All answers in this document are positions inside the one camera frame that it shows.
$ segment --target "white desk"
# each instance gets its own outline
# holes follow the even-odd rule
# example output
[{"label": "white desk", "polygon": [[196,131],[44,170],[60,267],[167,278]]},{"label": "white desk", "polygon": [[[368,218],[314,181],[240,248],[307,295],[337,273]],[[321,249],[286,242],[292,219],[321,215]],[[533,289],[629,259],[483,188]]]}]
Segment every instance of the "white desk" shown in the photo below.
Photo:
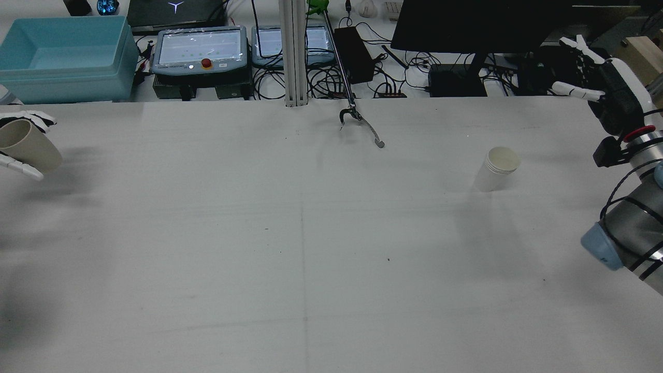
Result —
[{"label": "white desk", "polygon": [[38,106],[64,164],[0,170],[0,371],[659,371],[663,298],[579,244],[629,169],[585,104],[397,102],[359,102],[384,149],[343,102]]}]

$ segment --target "metal pole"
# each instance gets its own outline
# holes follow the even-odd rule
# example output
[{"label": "metal pole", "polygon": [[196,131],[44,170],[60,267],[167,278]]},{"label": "metal pole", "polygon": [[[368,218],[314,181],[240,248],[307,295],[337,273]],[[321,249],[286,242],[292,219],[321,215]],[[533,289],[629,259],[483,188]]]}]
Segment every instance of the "metal pole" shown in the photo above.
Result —
[{"label": "metal pole", "polygon": [[325,22],[327,23],[327,28],[331,33],[331,49],[333,49],[334,56],[336,57],[336,63],[341,70],[341,78],[343,79],[343,85],[345,86],[345,94],[347,95],[347,102],[351,108],[354,108],[355,105],[355,96],[352,94],[352,88],[350,87],[350,81],[347,79],[347,74],[345,73],[345,68],[343,67],[343,61],[341,60],[341,55],[338,54],[338,49],[336,49],[336,43],[333,39],[333,28],[332,22],[330,21],[330,14],[326,10],[325,13]]}]

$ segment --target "white paper cup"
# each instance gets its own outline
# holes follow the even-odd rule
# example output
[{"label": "white paper cup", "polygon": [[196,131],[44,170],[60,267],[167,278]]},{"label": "white paper cup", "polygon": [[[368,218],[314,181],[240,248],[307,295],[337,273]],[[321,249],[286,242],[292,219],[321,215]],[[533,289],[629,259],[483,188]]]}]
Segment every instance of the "white paper cup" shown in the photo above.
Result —
[{"label": "white paper cup", "polygon": [[508,147],[494,147],[483,160],[474,186],[482,192],[499,188],[511,173],[520,166],[520,157]]},{"label": "white paper cup", "polygon": [[47,173],[62,164],[55,145],[27,119],[10,121],[0,128],[0,151]]}]

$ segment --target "screen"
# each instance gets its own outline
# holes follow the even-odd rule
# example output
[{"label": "screen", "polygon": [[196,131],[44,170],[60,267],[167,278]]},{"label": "screen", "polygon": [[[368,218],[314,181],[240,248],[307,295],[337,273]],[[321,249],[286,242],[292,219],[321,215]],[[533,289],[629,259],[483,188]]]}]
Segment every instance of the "screen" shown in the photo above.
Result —
[{"label": "screen", "polygon": [[164,35],[159,64],[241,58],[239,30]]},{"label": "screen", "polygon": [[[306,29],[308,54],[325,54],[332,49],[325,27]],[[258,47],[258,40],[253,41]],[[275,56],[281,52],[281,29],[260,29],[260,51],[263,56]]]},{"label": "screen", "polygon": [[417,52],[529,52],[562,25],[567,0],[404,0],[394,49]]}]

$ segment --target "black power adapter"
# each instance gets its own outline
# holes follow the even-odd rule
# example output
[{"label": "black power adapter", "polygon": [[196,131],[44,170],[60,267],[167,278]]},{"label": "black power adapter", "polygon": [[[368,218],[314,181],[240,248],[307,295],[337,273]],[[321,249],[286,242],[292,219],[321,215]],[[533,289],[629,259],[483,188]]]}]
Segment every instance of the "black power adapter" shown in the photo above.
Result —
[{"label": "black power adapter", "polygon": [[336,50],[347,72],[350,84],[373,80],[375,62],[355,27],[340,27],[333,32]]}]

